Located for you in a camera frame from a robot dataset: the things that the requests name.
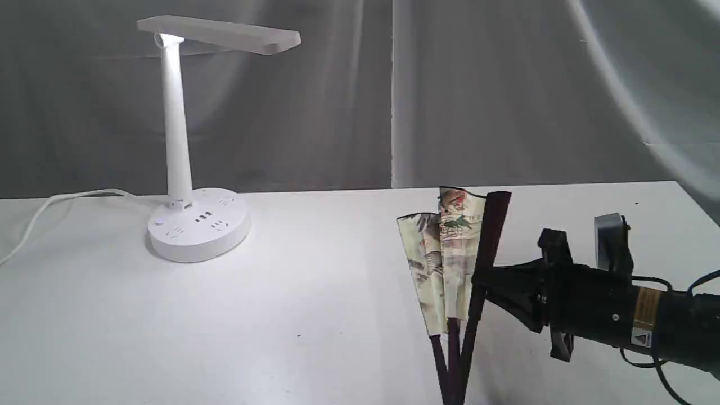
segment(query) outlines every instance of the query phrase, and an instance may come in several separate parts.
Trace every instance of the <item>gray backdrop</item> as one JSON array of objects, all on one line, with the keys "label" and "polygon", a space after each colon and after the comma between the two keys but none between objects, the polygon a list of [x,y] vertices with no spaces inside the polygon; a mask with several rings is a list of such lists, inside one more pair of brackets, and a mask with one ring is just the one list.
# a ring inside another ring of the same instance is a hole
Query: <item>gray backdrop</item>
[{"label": "gray backdrop", "polygon": [[181,51],[194,185],[237,191],[390,186],[386,0],[0,2],[0,197],[166,192],[158,14],[282,27],[262,56]]},{"label": "gray backdrop", "polygon": [[303,38],[183,44],[196,187],[678,179],[712,209],[708,1],[4,1],[0,197],[166,191],[159,52],[135,20],[177,14]]}]

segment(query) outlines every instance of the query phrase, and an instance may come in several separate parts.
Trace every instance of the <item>black cable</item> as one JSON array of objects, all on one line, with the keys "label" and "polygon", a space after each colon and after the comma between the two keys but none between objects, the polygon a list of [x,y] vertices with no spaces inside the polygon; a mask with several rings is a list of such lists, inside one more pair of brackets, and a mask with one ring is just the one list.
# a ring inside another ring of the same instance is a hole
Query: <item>black cable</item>
[{"label": "black cable", "polygon": [[664,285],[665,287],[667,287],[667,290],[668,290],[668,291],[673,291],[672,284],[670,284],[670,282],[667,281],[667,280],[663,280],[662,278],[647,277],[647,276],[643,276],[643,275],[634,275],[634,276],[632,276],[632,279],[633,279],[633,280],[637,280],[637,281],[652,281],[652,282],[658,282],[658,283]]},{"label": "black cable", "polygon": [[[709,275],[706,275],[704,277],[701,277],[698,281],[695,281],[690,288],[688,288],[688,293],[690,293],[690,290],[692,290],[693,287],[696,287],[700,284],[703,284],[705,282],[708,282],[714,278],[720,277],[720,270],[717,272],[710,273]],[[667,287],[668,292],[674,291],[672,288],[672,284],[670,284],[669,281],[663,280],[662,278],[657,277],[646,277],[641,275],[636,275],[632,277],[633,280],[637,281],[650,281],[650,282],[658,282],[660,284],[663,284],[665,287]],[[667,363],[667,360],[661,360],[657,356],[657,335],[658,333],[653,332],[652,337],[650,338],[650,355],[652,356],[652,363],[636,363],[632,362],[627,359],[625,356],[625,350],[622,348],[620,349],[620,356],[622,356],[623,360],[625,360],[628,364],[633,365],[637,368],[654,368],[657,371],[657,376],[660,377],[660,383],[665,388],[668,394],[675,399],[679,404],[682,405],[690,405],[686,400],[682,399],[677,392],[675,392],[674,389],[670,386],[670,383],[667,382],[667,378],[665,377],[665,373],[662,371],[662,366]]]},{"label": "black cable", "polygon": [[695,280],[695,282],[693,284],[690,284],[690,287],[688,288],[688,292],[687,292],[688,296],[690,296],[690,297],[693,296],[693,288],[695,288],[699,285],[705,284],[708,281],[715,280],[718,277],[720,277],[720,270],[715,270],[712,273],[708,273],[708,274],[704,275],[703,277],[698,278],[697,280]]},{"label": "black cable", "polygon": [[[620,348],[620,356],[622,356],[623,360],[625,360],[626,363],[630,364],[633,367],[644,368],[646,370],[655,368],[655,361],[653,361],[653,362],[632,362],[632,361],[628,360],[628,358],[625,356],[625,349],[623,349],[622,347]],[[665,363],[667,363],[667,360],[660,360],[660,365],[664,365]]]},{"label": "black cable", "polygon": [[670,396],[675,399],[679,404],[690,405],[690,403],[682,399],[678,395],[678,393],[676,393],[675,390],[672,389],[670,383],[667,382],[667,378],[665,378],[665,373],[662,372],[662,365],[660,364],[660,359],[657,358],[657,333],[653,333],[652,337],[650,338],[650,355],[652,356],[652,360],[655,363],[655,370],[657,370],[657,376],[660,377],[660,383],[662,383],[662,386],[665,387],[667,393],[670,394]]}]

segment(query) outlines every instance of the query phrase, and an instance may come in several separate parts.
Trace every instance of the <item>white table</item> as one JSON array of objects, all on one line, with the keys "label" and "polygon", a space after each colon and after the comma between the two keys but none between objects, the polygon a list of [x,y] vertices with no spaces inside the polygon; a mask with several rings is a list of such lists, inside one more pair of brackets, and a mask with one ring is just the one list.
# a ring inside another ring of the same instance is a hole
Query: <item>white table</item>
[{"label": "white table", "polygon": [[[593,217],[620,212],[636,274],[685,289],[720,268],[720,229],[674,182],[473,189],[492,190],[513,191],[498,264],[537,258],[543,227],[568,231],[576,262],[594,264]],[[149,203],[54,205],[0,267],[0,404],[439,405],[395,224],[437,196],[248,194],[248,239],[197,264],[148,250]],[[0,256],[40,203],[0,200]],[[674,404],[617,350],[578,339],[568,364],[549,349],[547,330],[486,305],[467,403]],[[708,373],[666,369],[692,404],[717,403]]]}]

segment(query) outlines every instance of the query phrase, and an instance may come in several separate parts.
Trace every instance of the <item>power cord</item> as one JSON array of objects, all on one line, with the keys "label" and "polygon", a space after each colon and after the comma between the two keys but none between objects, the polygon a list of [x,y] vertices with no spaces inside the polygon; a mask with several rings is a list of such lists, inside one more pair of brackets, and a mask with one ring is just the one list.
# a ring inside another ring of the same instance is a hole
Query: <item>power cord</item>
[{"label": "power cord", "polygon": [[50,206],[53,203],[56,203],[57,201],[70,200],[70,199],[77,198],[77,197],[86,197],[89,195],[98,195],[98,194],[117,194],[117,195],[121,195],[123,197],[133,197],[133,198],[138,197],[134,194],[130,194],[127,191],[119,190],[119,189],[115,189],[115,188],[53,195],[52,197],[49,197],[48,199],[46,199],[45,202],[35,211],[35,214],[32,216],[32,219],[30,219],[30,222],[27,224],[27,227],[25,228],[25,233],[22,235],[22,239],[20,239],[20,242],[17,244],[17,246],[15,246],[15,249],[12,249],[12,251],[10,253],[8,253],[5,257],[0,259],[0,266],[5,264],[17,252],[19,252],[20,249],[22,249],[22,247],[25,245],[25,242],[27,242],[27,239],[30,237],[30,233],[32,232],[32,229],[35,227],[35,221],[37,221],[37,219],[40,217],[40,214],[42,214],[42,212],[48,206]]},{"label": "power cord", "polygon": [[[688,296],[693,296],[693,289],[695,287],[698,287],[702,284],[705,284],[708,281],[715,280],[716,278],[720,277],[720,270],[715,270],[714,272],[708,273],[704,275],[703,277],[698,278],[693,284],[690,284],[690,287],[688,288],[688,291],[685,293]],[[660,284],[663,284],[667,287],[667,291],[672,292],[672,284],[670,284],[669,281],[663,280],[662,278],[657,277],[645,277],[645,276],[633,276],[633,280],[637,281],[650,281],[650,282],[658,282]],[[661,360],[657,356],[657,333],[653,333],[652,337],[650,338],[650,355],[652,356],[652,362],[632,362],[628,360],[628,358],[625,356],[625,350],[620,349],[620,356],[622,356],[623,360],[627,362],[628,364],[637,367],[637,368],[644,368],[644,369],[650,369],[654,368],[657,371],[657,376],[660,377],[660,383],[662,384],[663,388],[667,391],[670,396],[675,399],[679,404],[681,405],[690,405],[686,400],[684,400],[680,395],[678,395],[677,392],[675,392],[674,389],[672,389],[672,386],[670,386],[670,383],[667,381],[667,378],[665,377],[665,373],[662,371],[662,366],[667,363],[667,360]]]}]

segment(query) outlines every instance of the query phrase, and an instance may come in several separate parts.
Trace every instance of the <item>white desk lamp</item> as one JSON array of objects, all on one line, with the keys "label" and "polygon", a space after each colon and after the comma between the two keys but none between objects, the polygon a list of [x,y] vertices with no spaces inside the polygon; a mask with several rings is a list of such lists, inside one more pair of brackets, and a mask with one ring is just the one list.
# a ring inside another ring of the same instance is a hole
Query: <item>white desk lamp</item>
[{"label": "white desk lamp", "polygon": [[247,205],[233,191],[192,189],[179,45],[185,38],[262,55],[300,44],[296,31],[163,15],[138,21],[162,49],[168,203],[150,217],[153,248],[175,262],[201,262],[237,246],[250,231]]}]

